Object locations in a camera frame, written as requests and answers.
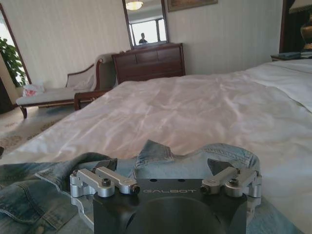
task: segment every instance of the pillow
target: pillow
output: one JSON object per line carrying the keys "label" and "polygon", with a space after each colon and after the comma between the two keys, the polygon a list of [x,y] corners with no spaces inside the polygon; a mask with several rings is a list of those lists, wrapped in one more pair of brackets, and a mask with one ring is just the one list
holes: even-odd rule
{"label": "pillow", "polygon": [[87,80],[80,81],[74,86],[74,90],[91,89],[94,82],[93,75],[91,75]]}
{"label": "pillow", "polygon": [[44,91],[45,90],[43,85],[27,84],[24,86],[23,97],[31,97],[37,94],[43,94]]}

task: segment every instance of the floor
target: floor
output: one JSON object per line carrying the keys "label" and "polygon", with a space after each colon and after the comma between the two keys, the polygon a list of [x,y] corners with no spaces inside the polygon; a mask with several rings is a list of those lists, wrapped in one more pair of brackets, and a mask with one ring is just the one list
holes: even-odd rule
{"label": "floor", "polygon": [[7,154],[74,112],[74,107],[27,108],[27,119],[19,108],[0,115],[0,146]]}

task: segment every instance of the table lamp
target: table lamp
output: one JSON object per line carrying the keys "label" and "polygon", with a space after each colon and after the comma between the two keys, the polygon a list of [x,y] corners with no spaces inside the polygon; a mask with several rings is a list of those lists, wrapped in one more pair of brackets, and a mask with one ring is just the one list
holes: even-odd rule
{"label": "table lamp", "polygon": [[305,42],[304,51],[312,51],[312,0],[295,0],[289,13],[309,11],[309,21],[301,27],[301,35]]}

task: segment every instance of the wallpaper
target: wallpaper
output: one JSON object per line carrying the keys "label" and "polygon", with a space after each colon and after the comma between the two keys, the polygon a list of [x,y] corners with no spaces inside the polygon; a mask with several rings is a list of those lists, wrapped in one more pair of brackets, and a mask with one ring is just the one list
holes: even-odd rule
{"label": "wallpaper", "polygon": [[[0,0],[34,83],[63,87],[102,53],[130,49],[121,0]],[[282,0],[219,0],[167,14],[187,74],[227,73],[278,51]]]}

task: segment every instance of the white bed sheet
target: white bed sheet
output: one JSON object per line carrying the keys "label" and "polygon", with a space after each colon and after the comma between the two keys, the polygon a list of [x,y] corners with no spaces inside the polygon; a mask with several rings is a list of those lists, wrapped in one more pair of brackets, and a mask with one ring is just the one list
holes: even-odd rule
{"label": "white bed sheet", "polygon": [[125,82],[0,164],[73,159],[85,152],[136,156],[146,140],[185,154],[227,143],[260,159],[263,195],[312,233],[312,60],[243,72]]}

